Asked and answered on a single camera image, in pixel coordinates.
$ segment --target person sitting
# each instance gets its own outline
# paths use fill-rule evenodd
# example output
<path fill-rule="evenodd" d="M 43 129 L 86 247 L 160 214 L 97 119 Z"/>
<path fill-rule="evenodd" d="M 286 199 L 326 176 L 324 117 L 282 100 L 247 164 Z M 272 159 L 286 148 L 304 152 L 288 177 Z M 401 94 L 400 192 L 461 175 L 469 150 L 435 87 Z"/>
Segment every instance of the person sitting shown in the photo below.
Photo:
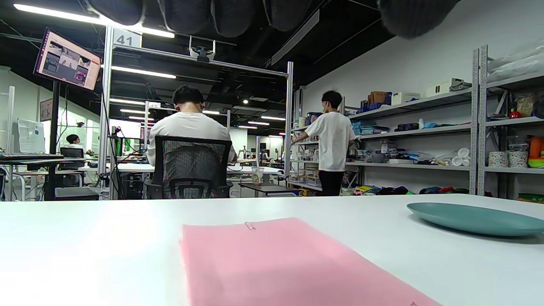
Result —
<path fill-rule="evenodd" d="M 65 145 L 63 148 L 82 149 L 83 151 L 85 151 L 85 148 L 79 144 L 81 140 L 79 140 L 79 136 L 77 136 L 76 134 L 68 135 L 66 141 L 68 142 L 68 145 Z M 92 155 L 92 152 L 91 150 L 87 150 L 85 154 Z"/>
<path fill-rule="evenodd" d="M 231 140 L 226 127 L 202 113 L 205 102 L 198 89 L 183 85 L 176 89 L 172 100 L 177 112 L 160 120 L 151 128 L 150 142 L 147 148 L 149 164 L 155 166 L 156 135 Z M 236 152 L 231 146 L 228 161 L 235 162 L 236 160 Z"/>

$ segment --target office chair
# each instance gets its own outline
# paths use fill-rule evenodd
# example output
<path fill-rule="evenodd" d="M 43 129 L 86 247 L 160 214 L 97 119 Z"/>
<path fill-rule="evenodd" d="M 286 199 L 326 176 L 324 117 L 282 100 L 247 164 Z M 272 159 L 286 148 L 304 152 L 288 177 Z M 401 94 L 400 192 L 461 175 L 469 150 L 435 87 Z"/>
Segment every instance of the office chair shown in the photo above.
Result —
<path fill-rule="evenodd" d="M 60 148 L 60 154 L 64 157 L 72 158 L 83 158 L 85 154 L 83 149 L 76 148 Z M 59 164 L 59 170 L 77 170 L 85 166 L 85 162 L 79 163 L 69 163 L 69 164 Z M 79 183 L 76 182 L 74 178 L 79 176 Z M 57 179 L 55 180 L 56 187 L 72 187 L 72 186 L 82 186 L 84 180 L 84 174 L 58 174 L 56 175 Z"/>
<path fill-rule="evenodd" d="M 228 198 L 229 140 L 155 136 L 153 180 L 147 180 L 148 199 Z"/>

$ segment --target monitor screen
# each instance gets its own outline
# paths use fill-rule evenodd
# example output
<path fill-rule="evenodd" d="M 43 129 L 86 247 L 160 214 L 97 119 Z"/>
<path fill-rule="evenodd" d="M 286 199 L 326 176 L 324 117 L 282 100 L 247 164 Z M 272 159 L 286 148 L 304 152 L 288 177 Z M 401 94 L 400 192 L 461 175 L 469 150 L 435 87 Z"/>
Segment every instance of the monitor screen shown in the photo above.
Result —
<path fill-rule="evenodd" d="M 100 57 L 47 28 L 34 71 L 94 90 L 100 73 Z"/>

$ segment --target black hair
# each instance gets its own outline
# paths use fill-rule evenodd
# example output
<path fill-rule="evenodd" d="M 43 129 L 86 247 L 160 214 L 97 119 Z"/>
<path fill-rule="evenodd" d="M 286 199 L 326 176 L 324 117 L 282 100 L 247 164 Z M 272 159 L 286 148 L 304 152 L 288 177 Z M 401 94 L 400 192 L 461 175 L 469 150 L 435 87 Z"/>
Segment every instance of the black hair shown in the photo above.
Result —
<path fill-rule="evenodd" d="M 321 97 L 321 102 L 325 101 L 330 102 L 332 108 L 338 108 L 342 103 L 342 96 L 334 90 L 329 90 Z"/>
<path fill-rule="evenodd" d="M 192 86 L 182 85 L 174 92 L 174 95 L 172 96 L 172 101 L 175 105 L 184 104 L 186 102 L 200 104 L 204 103 L 204 97 L 200 93 L 200 90 Z"/>
<path fill-rule="evenodd" d="M 77 136 L 76 134 L 72 134 L 72 135 L 68 135 L 68 137 L 66 138 L 66 141 L 70 144 L 73 144 L 78 139 L 79 139 L 79 136 Z"/>

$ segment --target whiteboard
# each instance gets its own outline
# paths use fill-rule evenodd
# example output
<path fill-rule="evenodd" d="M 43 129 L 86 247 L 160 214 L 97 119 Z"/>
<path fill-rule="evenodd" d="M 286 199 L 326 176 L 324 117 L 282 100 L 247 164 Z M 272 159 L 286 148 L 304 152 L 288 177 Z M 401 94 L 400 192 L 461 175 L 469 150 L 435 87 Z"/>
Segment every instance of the whiteboard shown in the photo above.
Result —
<path fill-rule="evenodd" d="M 19 131 L 19 151 L 21 153 L 45 152 L 43 123 L 19 119 L 17 125 Z"/>

